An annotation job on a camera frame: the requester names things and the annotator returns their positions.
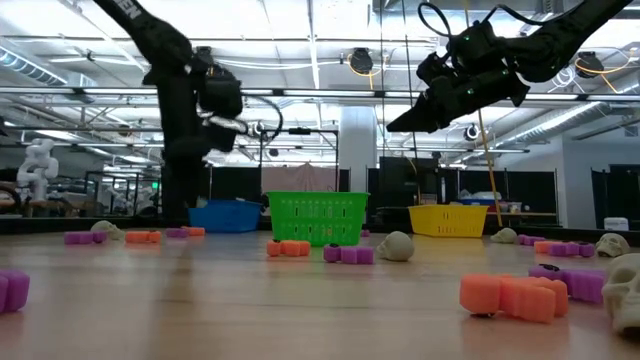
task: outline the white robot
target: white robot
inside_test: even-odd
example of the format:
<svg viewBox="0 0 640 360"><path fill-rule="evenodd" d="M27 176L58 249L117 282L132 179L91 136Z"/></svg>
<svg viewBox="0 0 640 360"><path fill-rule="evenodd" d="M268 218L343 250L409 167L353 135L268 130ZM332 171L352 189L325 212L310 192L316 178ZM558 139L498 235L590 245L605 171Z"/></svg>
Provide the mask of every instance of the white robot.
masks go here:
<svg viewBox="0 0 640 360"><path fill-rule="evenodd" d="M27 158L18 169L18 186L31 187L32 200L44 201L50 179L58 176L58 160L51 157L53 140L34 139L27 147Z"/></svg>

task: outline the green plastic basket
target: green plastic basket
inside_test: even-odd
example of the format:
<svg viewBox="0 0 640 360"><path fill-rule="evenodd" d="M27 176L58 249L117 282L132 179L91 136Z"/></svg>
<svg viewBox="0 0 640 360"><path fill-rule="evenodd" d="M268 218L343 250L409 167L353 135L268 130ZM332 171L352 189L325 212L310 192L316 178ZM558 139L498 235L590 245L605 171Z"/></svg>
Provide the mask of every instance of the green plastic basket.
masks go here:
<svg viewBox="0 0 640 360"><path fill-rule="evenodd" d="M357 245L367 193L269 192L273 238L311 246Z"/></svg>

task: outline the white skull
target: white skull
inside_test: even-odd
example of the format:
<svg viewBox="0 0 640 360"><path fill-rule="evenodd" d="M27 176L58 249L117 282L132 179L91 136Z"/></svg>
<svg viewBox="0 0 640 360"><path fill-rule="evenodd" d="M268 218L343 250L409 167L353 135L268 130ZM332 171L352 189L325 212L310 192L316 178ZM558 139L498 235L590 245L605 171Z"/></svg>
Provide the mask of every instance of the white skull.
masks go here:
<svg viewBox="0 0 640 360"><path fill-rule="evenodd" d="M602 296L616 332L640 328L640 254L626 254L611 261Z"/></svg>
<svg viewBox="0 0 640 360"><path fill-rule="evenodd" d="M124 240L124 231L118 229L117 226L106 220L98 221L97 223L95 223L91 227L91 231L106 231L109 239Z"/></svg>
<svg viewBox="0 0 640 360"><path fill-rule="evenodd" d="M621 235L608 233L602 235L596 243L596 252L600 256L617 257L631 251L629 243Z"/></svg>
<svg viewBox="0 0 640 360"><path fill-rule="evenodd" d="M504 228L491 236L491 241L501 244L515 244L518 241L518 234L510 228Z"/></svg>
<svg viewBox="0 0 640 360"><path fill-rule="evenodd" d="M408 261L413 256L413 252L413 241L407 234L400 231L387 235L382 244L376 248L380 258L391 261Z"/></svg>

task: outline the ceiling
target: ceiling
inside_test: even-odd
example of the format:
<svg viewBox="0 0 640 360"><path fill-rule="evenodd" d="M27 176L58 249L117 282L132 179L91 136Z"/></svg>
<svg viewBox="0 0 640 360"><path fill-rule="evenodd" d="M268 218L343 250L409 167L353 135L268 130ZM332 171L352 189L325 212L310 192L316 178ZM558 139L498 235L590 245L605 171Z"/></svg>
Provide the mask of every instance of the ceiling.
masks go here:
<svg viewBox="0 0 640 360"><path fill-rule="evenodd" d="M294 88L294 89L344 89L344 90L387 90L415 91L425 89L425 84L415 75L417 65L431 52L445 51L446 38L441 38L425 28L420 22L416 8L419 1L384 0L139 0L151 13L162 18L192 40L194 46L210 46L214 58L225 64L242 81L243 88ZM464 10L461 1L433 1L445 9L454 33L463 30ZM508 5L525 16L536 14L540 1L509 1ZM471 20L482 19L493 1L472 1ZM567 8L575 1L564 1ZM402 4L405 4L403 16ZM67 0L2 0L0 2L0 36L9 42L17 52L55 74L68 76L70 73L83 74L100 87L140 87L148 66L125 31L111 20L93 1L77 1L81 14L70 9ZM427 19L437 28L442 28L435 15ZM515 37L522 29L522 23L498 12L492 18L496 33L500 36ZM639 66L633 57L634 44L639 40L640 21L614 19L590 37L583 50L595 51L607 69L626 65L625 69L611 74L609 80L629 76ZM378 68L385 59L385 71L372 77L356 76L344 63L355 47L366 47ZM96 61L88 61L87 54ZM318 63L317 77L314 63ZM278 69L293 66L295 69ZM610 92L600 77L582 79L566 70L552 82L532 84L535 93L592 93ZM42 86L12 70L0 67L0 85ZM126 102L118 96L96 97L92 106L71 102L62 96L21 96L22 100L44 107L62 120L46 118L51 125L82 124L81 112L85 110L85 120L93 119L91 126L115 127L130 124L132 127L157 128L160 114L155 107L154 96L138 97L145 103L141 108L110 107L114 102ZM0 111L17 106L15 99L0 101ZM272 99L281 103L286 98ZM349 105L336 99L298 99L282 108L285 128L309 127L325 130L337 129L340 109ZM369 104L375 106L380 123L388 123L406 111L409 100L401 104L387 104L382 116L382 105L378 100ZM570 107L575 104L557 103L554 108ZM526 123L549 111L539 105L523 105L519 109L510 107L488 107L483 110L484 124L489 138L497 139L508 131L525 126ZM263 107L250 107L241 118L263 120L274 126L275 112ZM419 147L477 147L463 139L463 130L470 124L478 123L476 114L465 116L454 122L454 126L434 134L417 134ZM397 148L412 147L411 134L388 134L380 126L378 146ZM136 133L133 137L122 138L117 133L85 134L87 139L112 142L147 142L161 140L160 134ZM331 139L320 136L281 135L272 146L318 145L322 150L286 151L279 159L283 161L333 161L335 152ZM240 143L251 144L248 139ZM159 152L147 153L159 158ZM237 162L248 165L257 158L256 151L248 150L231 154L212 153L216 164Z"/></svg>

